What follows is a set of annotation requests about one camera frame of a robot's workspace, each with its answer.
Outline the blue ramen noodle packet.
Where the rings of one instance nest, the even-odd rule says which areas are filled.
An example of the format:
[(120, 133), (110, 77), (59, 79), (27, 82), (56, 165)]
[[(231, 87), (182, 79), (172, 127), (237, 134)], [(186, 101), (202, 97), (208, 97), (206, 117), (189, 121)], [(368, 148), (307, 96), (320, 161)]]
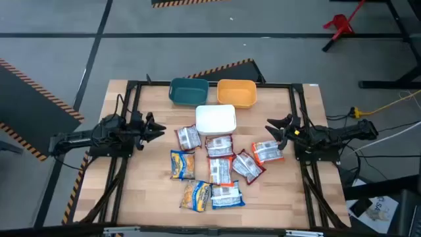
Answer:
[(195, 178), (195, 152), (175, 151), (171, 156), (171, 179), (193, 180)]
[(210, 195), (211, 184), (201, 180), (188, 180), (180, 202), (180, 208), (199, 213), (204, 212)]
[(211, 202), (213, 209), (245, 206), (243, 194), (239, 189), (239, 181), (234, 181), (233, 186), (213, 185), (211, 190)]

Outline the red floor stand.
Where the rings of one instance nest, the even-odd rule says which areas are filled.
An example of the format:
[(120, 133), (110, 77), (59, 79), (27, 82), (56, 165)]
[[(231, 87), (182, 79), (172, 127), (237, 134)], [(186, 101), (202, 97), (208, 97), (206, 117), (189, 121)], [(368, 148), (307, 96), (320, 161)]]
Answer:
[(350, 16), (345, 16), (344, 14), (335, 15), (331, 21), (323, 25), (324, 29), (328, 29), (331, 26), (334, 26), (336, 33), (331, 37), (329, 42), (322, 48), (322, 51), (327, 53), (328, 50), (333, 46), (333, 44), (343, 35), (353, 35), (355, 32), (351, 26), (351, 21), (360, 10), (360, 8), (365, 4), (366, 0), (358, 0), (358, 5), (355, 10), (351, 13)]

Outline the dark red ramen packet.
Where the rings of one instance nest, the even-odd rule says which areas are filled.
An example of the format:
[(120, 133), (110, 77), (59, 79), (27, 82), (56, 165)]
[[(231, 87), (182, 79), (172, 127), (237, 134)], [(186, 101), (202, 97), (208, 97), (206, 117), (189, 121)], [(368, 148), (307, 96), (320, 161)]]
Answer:
[(227, 157), (234, 154), (231, 135), (206, 137), (205, 147), (209, 158)]
[(248, 186), (266, 171), (244, 149), (235, 155), (232, 165), (233, 170), (246, 179)]
[(175, 133), (182, 151), (191, 151), (201, 147), (201, 138), (196, 125), (179, 128), (175, 130)]

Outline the silver metal bracket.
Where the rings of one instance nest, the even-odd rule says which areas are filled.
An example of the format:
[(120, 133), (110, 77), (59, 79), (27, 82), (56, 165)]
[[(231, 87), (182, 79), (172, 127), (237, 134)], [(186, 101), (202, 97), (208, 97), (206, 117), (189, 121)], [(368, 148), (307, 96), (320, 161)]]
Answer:
[(108, 227), (104, 228), (103, 234), (106, 237), (121, 237), (123, 234), (127, 234), (129, 232), (139, 232), (139, 226), (120, 226), (120, 227)]
[(302, 230), (286, 230), (285, 237), (324, 237), (324, 233)]

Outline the teal plastic bin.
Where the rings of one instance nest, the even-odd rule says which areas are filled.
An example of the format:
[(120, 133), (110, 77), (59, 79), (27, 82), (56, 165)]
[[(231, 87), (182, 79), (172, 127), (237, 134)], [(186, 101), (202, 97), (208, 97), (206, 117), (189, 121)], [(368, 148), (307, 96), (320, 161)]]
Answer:
[(199, 78), (175, 78), (170, 82), (168, 97), (175, 105), (199, 106), (207, 102), (209, 83)]

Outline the black equipment case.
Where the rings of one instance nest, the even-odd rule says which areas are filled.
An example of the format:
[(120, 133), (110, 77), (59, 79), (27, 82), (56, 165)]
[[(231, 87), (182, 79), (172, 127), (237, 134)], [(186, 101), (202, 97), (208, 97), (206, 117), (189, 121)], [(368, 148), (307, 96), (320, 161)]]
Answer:
[(388, 234), (409, 237), (416, 207), (421, 206), (421, 196), (409, 190), (402, 190), (393, 199), (398, 202), (398, 206), (392, 218)]

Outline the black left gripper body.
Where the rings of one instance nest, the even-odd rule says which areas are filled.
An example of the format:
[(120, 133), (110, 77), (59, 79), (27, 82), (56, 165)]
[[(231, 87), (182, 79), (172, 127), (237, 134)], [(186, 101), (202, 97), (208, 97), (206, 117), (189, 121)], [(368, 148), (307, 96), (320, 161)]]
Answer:
[(130, 119), (130, 126), (134, 133), (135, 145), (137, 150), (143, 150), (144, 133), (147, 128), (147, 120), (142, 119), (143, 114), (139, 111), (133, 111)]

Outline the white printed paper sheet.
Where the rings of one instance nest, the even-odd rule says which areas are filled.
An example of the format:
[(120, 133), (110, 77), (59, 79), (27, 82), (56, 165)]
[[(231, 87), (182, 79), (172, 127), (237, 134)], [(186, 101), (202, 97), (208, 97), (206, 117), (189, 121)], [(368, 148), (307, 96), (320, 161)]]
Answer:
[(372, 230), (381, 234), (386, 234), (391, 225), (398, 202), (388, 196), (365, 199), (370, 199), (373, 204), (360, 217), (355, 217), (349, 210), (350, 206), (358, 200), (346, 201), (349, 215)]

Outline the yellow-orange plastic bin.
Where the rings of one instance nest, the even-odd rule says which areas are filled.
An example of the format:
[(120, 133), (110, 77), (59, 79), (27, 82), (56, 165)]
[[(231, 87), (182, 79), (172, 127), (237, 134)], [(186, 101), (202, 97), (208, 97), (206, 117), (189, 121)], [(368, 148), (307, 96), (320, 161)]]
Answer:
[(217, 83), (217, 102), (249, 109), (257, 102), (257, 85), (251, 80), (222, 79)]

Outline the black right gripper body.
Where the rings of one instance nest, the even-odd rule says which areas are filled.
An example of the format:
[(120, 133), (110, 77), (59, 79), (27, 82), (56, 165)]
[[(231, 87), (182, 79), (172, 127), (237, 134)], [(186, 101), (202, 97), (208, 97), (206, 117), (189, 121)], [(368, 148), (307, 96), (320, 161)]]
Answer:
[(303, 148), (308, 148), (306, 127), (301, 126), (300, 117), (294, 115), (292, 116), (287, 133), (287, 137), (291, 141), (295, 142), (297, 145)]

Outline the grey metal leg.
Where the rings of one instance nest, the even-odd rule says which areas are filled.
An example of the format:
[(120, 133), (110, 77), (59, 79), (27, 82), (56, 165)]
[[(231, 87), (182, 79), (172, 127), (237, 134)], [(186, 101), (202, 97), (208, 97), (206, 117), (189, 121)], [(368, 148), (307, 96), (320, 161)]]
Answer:
[(10, 151), (12, 153), (22, 154), (23, 149), (9, 144), (7, 142), (0, 141), (0, 151)]

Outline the orange ramen packet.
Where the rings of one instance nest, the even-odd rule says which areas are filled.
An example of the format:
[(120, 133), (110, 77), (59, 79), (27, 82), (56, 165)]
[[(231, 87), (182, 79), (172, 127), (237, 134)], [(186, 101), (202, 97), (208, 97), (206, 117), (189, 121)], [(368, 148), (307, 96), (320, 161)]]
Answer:
[(219, 186), (231, 187), (232, 157), (209, 159), (209, 182)]
[(274, 140), (253, 142), (252, 150), (255, 161), (260, 165), (269, 161), (284, 160), (282, 151), (278, 149), (278, 143)]

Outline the black hazard-striped floor mat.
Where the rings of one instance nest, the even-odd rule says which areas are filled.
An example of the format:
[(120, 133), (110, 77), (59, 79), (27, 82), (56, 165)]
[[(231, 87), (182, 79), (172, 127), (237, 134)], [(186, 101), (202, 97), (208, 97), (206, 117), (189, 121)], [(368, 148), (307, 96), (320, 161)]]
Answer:
[(0, 58), (0, 130), (44, 161), (50, 137), (73, 132), (84, 116)]
[(151, 6), (154, 9), (165, 8), (165, 7), (174, 7), (174, 6), (185, 6), (185, 5), (195, 5), (201, 3), (213, 3), (226, 0), (151, 0)]
[(196, 72), (187, 75), (186, 78), (201, 78), (210, 82), (222, 79), (251, 80), (261, 84), (266, 82), (256, 62), (251, 58)]

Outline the black desk leg frame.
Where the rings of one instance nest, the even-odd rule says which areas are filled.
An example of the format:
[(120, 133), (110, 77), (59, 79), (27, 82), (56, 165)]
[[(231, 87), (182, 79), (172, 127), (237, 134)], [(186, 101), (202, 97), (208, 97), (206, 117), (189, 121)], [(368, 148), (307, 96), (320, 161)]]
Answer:
[(417, 49), (411, 39), (409, 33), (401, 22), (401, 18), (393, 6), (391, 0), (385, 0), (385, 3), (391, 12), (395, 23), (397, 24), (402, 39), (407, 43), (414, 55), (416, 60), (416, 66), (410, 69), (402, 77), (394, 81), (373, 81), (373, 80), (361, 80), (358, 82), (358, 86), (361, 89), (385, 89), (385, 90), (421, 90), (421, 82), (415, 82), (418, 77), (421, 77), (421, 55), (417, 52)]

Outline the black floor beam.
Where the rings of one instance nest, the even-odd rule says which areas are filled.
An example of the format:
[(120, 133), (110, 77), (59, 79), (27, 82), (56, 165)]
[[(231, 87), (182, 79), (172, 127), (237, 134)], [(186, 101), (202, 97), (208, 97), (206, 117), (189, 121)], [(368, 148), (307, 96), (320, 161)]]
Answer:
[(421, 194), (421, 175), (412, 175), (382, 182), (375, 182), (343, 189), (346, 200), (389, 196), (401, 190)]

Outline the white plastic bin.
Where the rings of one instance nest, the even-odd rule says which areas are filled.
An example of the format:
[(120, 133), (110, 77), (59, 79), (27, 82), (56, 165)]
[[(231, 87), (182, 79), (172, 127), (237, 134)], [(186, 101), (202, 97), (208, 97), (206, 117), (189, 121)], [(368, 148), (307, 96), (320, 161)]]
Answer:
[(233, 105), (200, 105), (195, 109), (195, 126), (200, 135), (231, 134), (237, 127)]

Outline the black flat device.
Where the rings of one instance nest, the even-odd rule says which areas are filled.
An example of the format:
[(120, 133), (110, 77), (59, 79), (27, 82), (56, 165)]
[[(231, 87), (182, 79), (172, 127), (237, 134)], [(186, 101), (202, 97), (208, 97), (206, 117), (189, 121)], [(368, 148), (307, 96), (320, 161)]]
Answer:
[(352, 204), (349, 210), (355, 217), (360, 217), (372, 204), (370, 199), (360, 199)]

